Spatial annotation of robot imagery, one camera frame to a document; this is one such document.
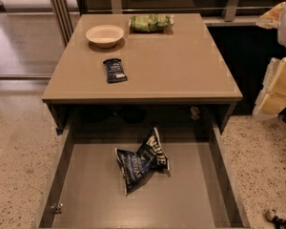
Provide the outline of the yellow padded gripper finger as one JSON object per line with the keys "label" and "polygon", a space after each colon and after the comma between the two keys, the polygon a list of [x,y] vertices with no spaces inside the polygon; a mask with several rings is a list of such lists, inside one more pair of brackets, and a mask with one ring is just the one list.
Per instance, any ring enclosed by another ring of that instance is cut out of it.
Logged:
{"label": "yellow padded gripper finger", "polygon": [[270,10],[260,15],[255,24],[258,27],[261,27],[267,30],[276,29],[278,27],[278,20],[279,20],[280,14],[284,6],[285,6],[284,2],[281,2],[275,5]]}
{"label": "yellow padded gripper finger", "polygon": [[286,108],[286,57],[271,59],[262,86],[255,101],[253,117],[257,120],[275,118]]}

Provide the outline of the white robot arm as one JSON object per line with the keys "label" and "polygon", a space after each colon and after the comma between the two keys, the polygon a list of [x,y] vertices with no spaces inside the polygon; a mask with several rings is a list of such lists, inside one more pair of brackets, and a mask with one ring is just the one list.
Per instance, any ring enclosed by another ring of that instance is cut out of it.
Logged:
{"label": "white robot arm", "polygon": [[[277,41],[286,48],[286,1],[261,15],[256,24],[264,29],[277,29]],[[270,60],[262,86],[253,116],[258,120],[275,118],[286,108],[286,56]]]}

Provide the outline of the robot base wheel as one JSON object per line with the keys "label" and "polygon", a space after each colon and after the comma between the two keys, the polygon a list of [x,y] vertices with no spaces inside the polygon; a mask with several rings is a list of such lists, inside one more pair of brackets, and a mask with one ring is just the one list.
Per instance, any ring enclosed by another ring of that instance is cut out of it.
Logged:
{"label": "robot base wheel", "polygon": [[286,229],[286,213],[279,213],[277,210],[269,209],[265,216],[268,221],[275,225],[276,229]]}

